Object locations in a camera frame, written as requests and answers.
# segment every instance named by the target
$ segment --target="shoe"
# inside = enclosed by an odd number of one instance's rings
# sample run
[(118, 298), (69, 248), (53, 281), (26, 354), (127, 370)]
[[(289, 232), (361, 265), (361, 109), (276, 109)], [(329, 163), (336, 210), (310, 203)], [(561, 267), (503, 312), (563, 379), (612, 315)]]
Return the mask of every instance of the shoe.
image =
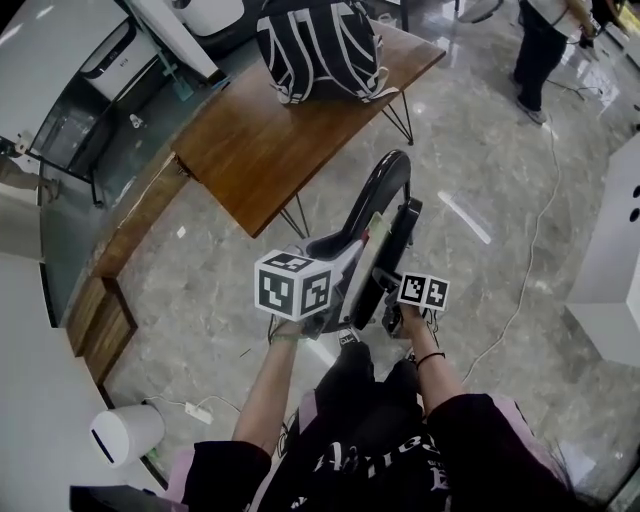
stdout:
[(525, 114), (527, 114), (534, 123), (542, 126), (544, 123), (547, 122), (547, 116), (542, 110), (536, 111), (536, 110), (528, 109), (520, 102), (518, 98), (516, 98), (516, 105), (518, 105), (520, 110), (522, 110)]
[(340, 329), (338, 331), (338, 341), (340, 342), (341, 347), (344, 347), (349, 343), (361, 343), (360, 338), (352, 329)]
[(513, 86), (520, 92), (522, 90), (522, 84), (516, 80), (516, 76), (513, 72), (509, 73), (509, 80), (513, 84)]

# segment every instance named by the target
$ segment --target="marble floor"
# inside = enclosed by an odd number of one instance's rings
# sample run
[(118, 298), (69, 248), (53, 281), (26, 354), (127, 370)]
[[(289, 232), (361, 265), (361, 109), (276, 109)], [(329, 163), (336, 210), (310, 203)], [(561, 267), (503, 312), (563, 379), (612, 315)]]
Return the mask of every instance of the marble floor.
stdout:
[[(456, 24), (453, 5), (428, 0), (411, 8), (411, 31), (448, 52), (407, 92), (415, 146), (384, 117), (374, 119), (303, 189), (312, 235), (341, 225), (385, 153), (407, 151), (413, 194), (424, 208), (401, 268), (451, 281), (439, 339), (463, 376), (517, 307), (535, 220), (556, 184), (553, 147), (560, 184), (540, 221), (521, 311), (467, 385), (515, 398), (540, 438), (577, 454), (578, 487), (607, 498), (635, 461), (640, 369), (603, 361), (563, 301), (595, 223), (608, 156), (633, 134), (640, 72), (618, 59), (606, 35), (597, 43), (598, 62), (568, 46), (552, 79), (585, 89), (580, 97), (547, 84), (550, 116), (540, 128), (515, 107), (507, 78), (522, 37), (516, 3), (508, 0), (478, 25)], [(475, 220), (474, 229), (451, 201)], [(281, 219), (250, 239), (204, 188), (188, 184), (119, 278), (139, 330), (106, 383), (115, 404), (219, 395), (241, 406), (267, 349), (268, 316), (253, 307), (253, 262), (293, 240)], [(379, 376), (407, 348), (388, 339), (379, 322), (362, 337)], [(337, 353), (330, 336), (301, 347), (289, 411)], [(229, 438), (237, 418), (219, 400), (205, 404), (210, 426), (177, 405), (154, 403), (167, 424), (156, 459), (165, 475), (178, 448)]]

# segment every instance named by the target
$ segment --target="wooden tabletop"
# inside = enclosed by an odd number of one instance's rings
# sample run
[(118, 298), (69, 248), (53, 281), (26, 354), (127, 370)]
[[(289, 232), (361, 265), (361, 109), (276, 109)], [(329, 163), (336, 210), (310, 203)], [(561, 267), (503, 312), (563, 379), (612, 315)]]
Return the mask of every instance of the wooden tabletop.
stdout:
[[(445, 54), (416, 36), (374, 22), (387, 86), (401, 91)], [(185, 165), (252, 237), (397, 94), (372, 103), (282, 105), (262, 60), (214, 97), (172, 144)]]

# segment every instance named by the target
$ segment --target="white machine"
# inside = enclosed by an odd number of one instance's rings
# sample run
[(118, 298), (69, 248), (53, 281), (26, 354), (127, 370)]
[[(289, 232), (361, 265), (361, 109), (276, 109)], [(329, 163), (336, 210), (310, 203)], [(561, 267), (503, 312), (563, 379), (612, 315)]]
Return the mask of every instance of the white machine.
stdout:
[(210, 36), (238, 21), (242, 0), (171, 0), (173, 11), (197, 36)]
[(567, 308), (604, 359), (640, 367), (640, 134), (609, 159), (598, 222)]
[(87, 82), (108, 100), (115, 100), (132, 80), (138, 79), (155, 61), (156, 53), (147, 36), (127, 19), (93, 52), (80, 70)]

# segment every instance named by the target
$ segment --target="white cylinder device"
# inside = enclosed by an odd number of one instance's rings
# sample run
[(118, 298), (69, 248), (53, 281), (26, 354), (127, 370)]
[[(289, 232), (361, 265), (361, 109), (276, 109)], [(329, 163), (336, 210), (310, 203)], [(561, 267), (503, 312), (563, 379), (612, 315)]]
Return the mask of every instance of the white cylinder device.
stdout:
[(112, 468), (131, 464), (164, 437), (164, 421), (150, 405), (103, 411), (91, 423), (93, 444)]

